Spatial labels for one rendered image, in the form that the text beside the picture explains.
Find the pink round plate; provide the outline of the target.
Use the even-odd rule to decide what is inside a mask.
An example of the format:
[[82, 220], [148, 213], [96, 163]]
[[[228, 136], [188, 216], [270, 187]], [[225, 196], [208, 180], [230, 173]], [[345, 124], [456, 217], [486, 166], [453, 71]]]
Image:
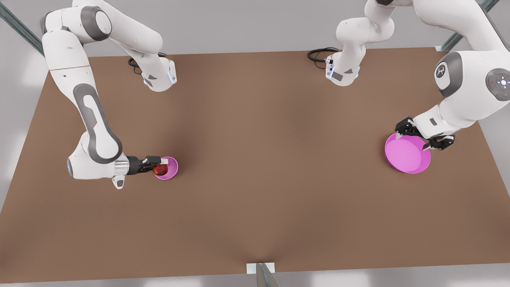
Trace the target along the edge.
[[428, 149], [423, 150], [425, 142], [418, 136], [389, 136], [384, 146], [386, 161], [395, 170], [407, 174], [419, 174], [425, 171], [431, 162]]

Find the small pink bowl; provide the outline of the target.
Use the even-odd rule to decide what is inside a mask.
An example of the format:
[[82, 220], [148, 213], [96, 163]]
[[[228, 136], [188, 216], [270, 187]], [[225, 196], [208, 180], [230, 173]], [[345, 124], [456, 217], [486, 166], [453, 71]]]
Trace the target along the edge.
[[169, 180], [169, 179], [175, 177], [175, 175], [178, 172], [178, 168], [179, 168], [179, 165], [178, 165], [177, 161], [175, 160], [175, 158], [169, 157], [169, 156], [162, 157], [160, 164], [167, 164], [168, 165], [168, 173], [165, 174], [162, 177], [157, 177], [155, 175], [158, 179], [160, 179], [160, 180]]

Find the silver frame post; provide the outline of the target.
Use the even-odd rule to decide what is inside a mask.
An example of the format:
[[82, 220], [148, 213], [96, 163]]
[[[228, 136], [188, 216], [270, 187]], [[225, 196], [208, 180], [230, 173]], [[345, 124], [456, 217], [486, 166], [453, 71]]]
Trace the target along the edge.
[[246, 274], [255, 274], [257, 287], [279, 287], [275, 279], [275, 263], [247, 263]]
[[[483, 0], [479, 3], [481, 9], [488, 13], [500, 0]], [[462, 39], [463, 35], [455, 32], [453, 33], [442, 45], [435, 46], [436, 52], [449, 52], [451, 51]]]
[[0, 18], [44, 56], [42, 41], [9, 8], [0, 2]]

